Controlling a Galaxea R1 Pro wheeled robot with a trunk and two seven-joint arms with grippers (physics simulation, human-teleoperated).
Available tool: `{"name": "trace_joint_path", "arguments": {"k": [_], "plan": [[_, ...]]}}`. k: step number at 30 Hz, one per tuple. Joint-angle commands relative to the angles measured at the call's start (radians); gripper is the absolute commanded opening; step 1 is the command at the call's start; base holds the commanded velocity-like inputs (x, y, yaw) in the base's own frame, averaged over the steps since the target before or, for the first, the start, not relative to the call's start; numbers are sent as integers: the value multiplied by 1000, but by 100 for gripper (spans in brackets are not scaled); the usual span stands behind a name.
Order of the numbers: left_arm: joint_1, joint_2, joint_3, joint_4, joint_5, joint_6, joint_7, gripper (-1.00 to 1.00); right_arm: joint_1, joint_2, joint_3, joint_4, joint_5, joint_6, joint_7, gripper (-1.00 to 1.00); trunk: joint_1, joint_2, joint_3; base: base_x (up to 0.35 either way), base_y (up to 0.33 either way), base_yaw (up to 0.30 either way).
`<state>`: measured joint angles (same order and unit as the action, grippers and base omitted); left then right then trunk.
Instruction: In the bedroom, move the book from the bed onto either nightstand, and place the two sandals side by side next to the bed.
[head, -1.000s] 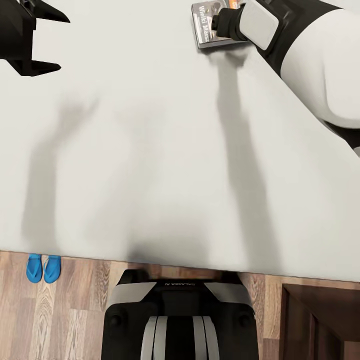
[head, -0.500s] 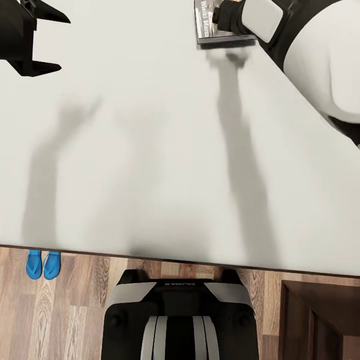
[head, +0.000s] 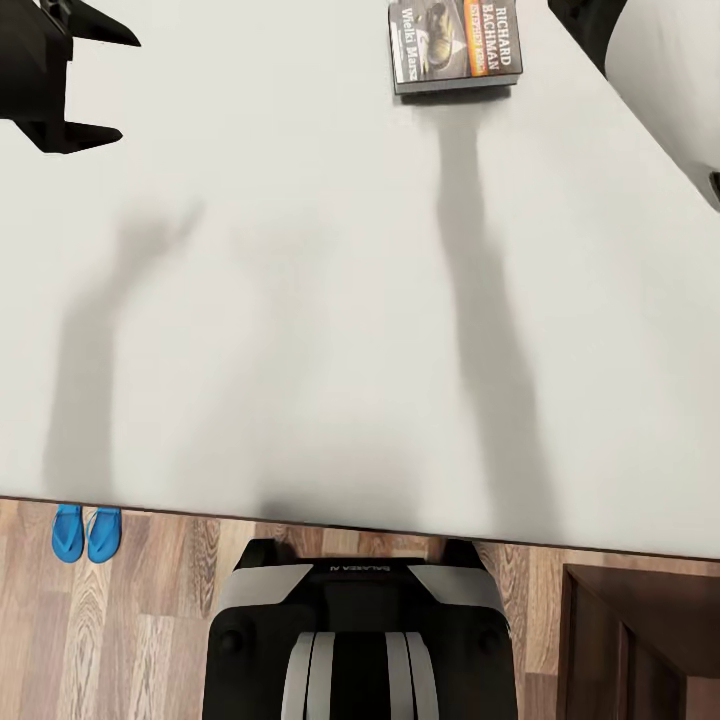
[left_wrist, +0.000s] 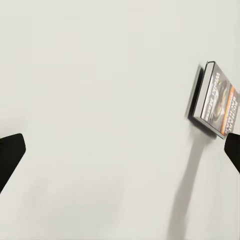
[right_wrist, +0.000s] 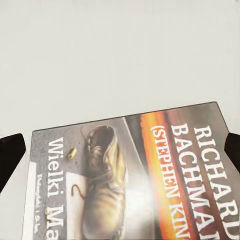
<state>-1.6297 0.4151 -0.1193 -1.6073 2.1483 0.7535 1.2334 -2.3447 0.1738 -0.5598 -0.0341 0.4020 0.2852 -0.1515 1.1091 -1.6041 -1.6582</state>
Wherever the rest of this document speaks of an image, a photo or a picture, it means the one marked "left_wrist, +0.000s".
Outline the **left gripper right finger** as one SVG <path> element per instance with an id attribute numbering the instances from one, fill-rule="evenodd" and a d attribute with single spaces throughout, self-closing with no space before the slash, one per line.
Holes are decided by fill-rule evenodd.
<path id="1" fill-rule="evenodd" d="M 240 173 L 240 135 L 228 133 L 225 140 L 224 151 Z"/>

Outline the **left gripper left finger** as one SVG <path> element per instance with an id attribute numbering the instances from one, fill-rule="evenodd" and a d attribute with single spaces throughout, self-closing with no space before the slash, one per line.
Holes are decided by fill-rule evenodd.
<path id="1" fill-rule="evenodd" d="M 22 133 L 0 138 L 0 193 L 26 153 Z"/>

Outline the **hardback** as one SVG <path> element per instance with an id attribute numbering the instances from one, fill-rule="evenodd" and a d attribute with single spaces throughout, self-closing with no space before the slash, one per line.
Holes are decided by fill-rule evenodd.
<path id="1" fill-rule="evenodd" d="M 192 117 L 226 140 L 233 133 L 240 94 L 215 61 L 206 63 Z"/>

